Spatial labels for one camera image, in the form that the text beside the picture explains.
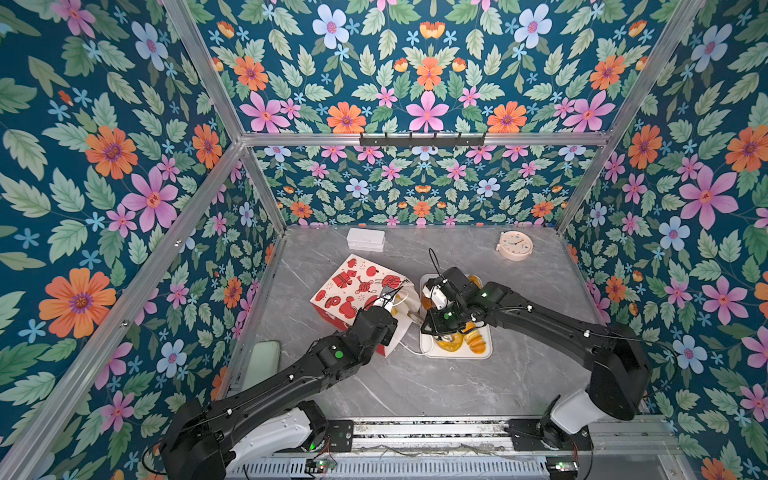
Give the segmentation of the glazed yellow donut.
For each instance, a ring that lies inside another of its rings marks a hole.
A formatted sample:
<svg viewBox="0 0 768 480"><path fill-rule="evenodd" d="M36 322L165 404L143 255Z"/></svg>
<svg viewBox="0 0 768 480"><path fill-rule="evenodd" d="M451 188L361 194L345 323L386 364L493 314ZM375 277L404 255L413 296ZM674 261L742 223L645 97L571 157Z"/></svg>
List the glazed yellow donut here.
<svg viewBox="0 0 768 480"><path fill-rule="evenodd" d="M446 352L458 351L464 343L464 336L461 333L454 333L443 336L435 341L437 347Z"/></svg>

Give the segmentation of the brown round pastry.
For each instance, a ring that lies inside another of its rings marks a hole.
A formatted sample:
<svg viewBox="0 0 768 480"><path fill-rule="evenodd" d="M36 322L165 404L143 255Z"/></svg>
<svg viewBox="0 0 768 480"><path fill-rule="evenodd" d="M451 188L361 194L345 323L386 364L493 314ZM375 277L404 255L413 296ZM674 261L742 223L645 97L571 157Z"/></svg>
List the brown round pastry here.
<svg viewBox="0 0 768 480"><path fill-rule="evenodd" d="M434 303L432 302L430 296L425 293L421 295L421 305L425 311L428 311L434 307Z"/></svg>

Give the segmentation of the red white paper bag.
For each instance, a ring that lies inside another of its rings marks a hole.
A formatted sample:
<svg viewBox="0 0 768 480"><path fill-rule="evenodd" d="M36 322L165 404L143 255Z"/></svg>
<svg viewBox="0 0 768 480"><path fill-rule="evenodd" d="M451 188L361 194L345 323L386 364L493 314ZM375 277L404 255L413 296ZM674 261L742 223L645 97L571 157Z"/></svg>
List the red white paper bag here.
<svg viewBox="0 0 768 480"><path fill-rule="evenodd" d="M325 321L346 330L369 299L400 286L402 293L419 297L414 284L404 275L351 254L311 297L310 303ZM407 319L395 319L397 326L390 344L377 348L383 357L394 351L413 324Z"/></svg>

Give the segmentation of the metal tongs white tips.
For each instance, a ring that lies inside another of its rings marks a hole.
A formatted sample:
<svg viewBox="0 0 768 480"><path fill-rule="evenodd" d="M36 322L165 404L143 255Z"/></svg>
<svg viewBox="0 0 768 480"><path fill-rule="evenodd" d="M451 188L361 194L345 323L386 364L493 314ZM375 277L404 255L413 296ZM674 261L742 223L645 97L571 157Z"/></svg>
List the metal tongs white tips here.
<svg viewBox="0 0 768 480"><path fill-rule="evenodd" d="M397 294L392 301L390 313L398 319L407 319L415 324L423 322L421 301L418 296Z"/></svg>

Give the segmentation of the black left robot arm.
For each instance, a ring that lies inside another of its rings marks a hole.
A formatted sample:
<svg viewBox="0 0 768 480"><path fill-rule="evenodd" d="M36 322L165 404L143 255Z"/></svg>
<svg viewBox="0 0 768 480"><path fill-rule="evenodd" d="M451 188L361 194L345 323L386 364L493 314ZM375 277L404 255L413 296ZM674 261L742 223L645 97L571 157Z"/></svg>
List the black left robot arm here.
<svg viewBox="0 0 768 480"><path fill-rule="evenodd" d="M351 327L316 340L296 362L231 397L202 406L186 402L159 447L169 479L223 479L235 445L305 399L353 376L398 326L382 306L360 310Z"/></svg>

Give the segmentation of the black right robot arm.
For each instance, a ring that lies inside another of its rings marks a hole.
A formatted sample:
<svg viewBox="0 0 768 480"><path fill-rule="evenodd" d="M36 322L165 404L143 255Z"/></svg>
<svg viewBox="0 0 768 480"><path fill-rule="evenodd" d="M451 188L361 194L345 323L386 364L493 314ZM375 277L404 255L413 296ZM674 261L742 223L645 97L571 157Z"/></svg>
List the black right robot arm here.
<svg viewBox="0 0 768 480"><path fill-rule="evenodd" d="M590 372L586 387L557 398L541 419L544 435L575 435L605 417L630 421L650 383L646 346L624 325L589 323L537 304L497 282L478 287L456 267L421 287L429 302L421 331L436 338L471 324L511 330L541 342Z"/></svg>

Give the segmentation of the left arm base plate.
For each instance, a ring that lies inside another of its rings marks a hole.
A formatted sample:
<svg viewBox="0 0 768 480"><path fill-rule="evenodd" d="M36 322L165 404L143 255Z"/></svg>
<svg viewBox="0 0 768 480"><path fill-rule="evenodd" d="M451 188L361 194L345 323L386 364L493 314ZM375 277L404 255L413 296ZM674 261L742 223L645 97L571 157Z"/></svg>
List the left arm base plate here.
<svg viewBox="0 0 768 480"><path fill-rule="evenodd" d="M347 419L330 420L314 434L310 450L347 453L352 450L355 422Z"/></svg>

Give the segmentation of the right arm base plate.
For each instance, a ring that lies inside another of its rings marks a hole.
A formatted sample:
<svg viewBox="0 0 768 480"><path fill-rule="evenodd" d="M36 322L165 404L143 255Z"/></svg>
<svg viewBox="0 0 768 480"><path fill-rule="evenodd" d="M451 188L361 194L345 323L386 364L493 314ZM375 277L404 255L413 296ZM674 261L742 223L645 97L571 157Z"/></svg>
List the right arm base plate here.
<svg viewBox="0 0 768 480"><path fill-rule="evenodd" d="M576 434L568 434L554 423L540 419L513 418L507 421L504 431L518 451L591 451L593 442L587 427Z"/></svg>

